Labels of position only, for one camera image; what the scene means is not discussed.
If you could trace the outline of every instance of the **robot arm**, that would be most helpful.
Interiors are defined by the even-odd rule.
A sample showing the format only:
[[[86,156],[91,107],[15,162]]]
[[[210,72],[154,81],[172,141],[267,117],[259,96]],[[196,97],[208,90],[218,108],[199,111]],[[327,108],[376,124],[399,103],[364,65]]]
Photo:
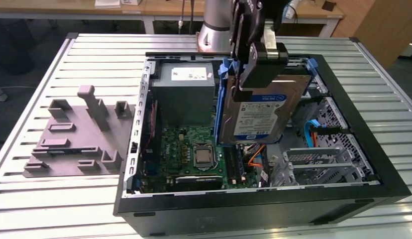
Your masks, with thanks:
[[[290,0],[234,0],[231,56],[239,61],[239,88],[266,88],[284,70],[288,53],[275,40]]]

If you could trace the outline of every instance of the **hard drive label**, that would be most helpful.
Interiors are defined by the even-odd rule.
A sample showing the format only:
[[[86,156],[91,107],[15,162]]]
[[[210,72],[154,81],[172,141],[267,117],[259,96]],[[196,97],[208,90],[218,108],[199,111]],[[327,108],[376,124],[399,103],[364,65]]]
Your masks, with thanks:
[[[278,121],[276,110],[287,100],[286,95],[255,95],[242,102],[234,135],[239,139],[266,138]]]

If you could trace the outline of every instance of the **aluminum table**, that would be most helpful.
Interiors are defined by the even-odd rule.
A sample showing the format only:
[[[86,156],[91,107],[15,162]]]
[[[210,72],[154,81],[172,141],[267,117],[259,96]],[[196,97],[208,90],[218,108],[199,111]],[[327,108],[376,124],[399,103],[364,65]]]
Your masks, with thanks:
[[[360,43],[282,37],[296,54],[324,55],[412,191],[412,101]],[[96,87],[108,103],[136,104],[146,51],[196,52],[190,35],[80,34],[66,39],[0,151],[0,238],[140,238],[112,216],[119,175],[24,178],[23,166],[47,125],[52,99]],[[192,235],[187,238],[412,238],[412,196],[337,225]]]

